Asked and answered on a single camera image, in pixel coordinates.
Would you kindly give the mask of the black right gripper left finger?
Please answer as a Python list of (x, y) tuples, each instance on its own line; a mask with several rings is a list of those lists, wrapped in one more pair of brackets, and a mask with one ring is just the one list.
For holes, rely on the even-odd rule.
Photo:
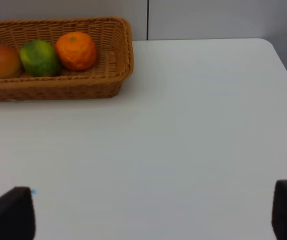
[(0, 240), (33, 240), (36, 218), (32, 191), (14, 187), (0, 196)]

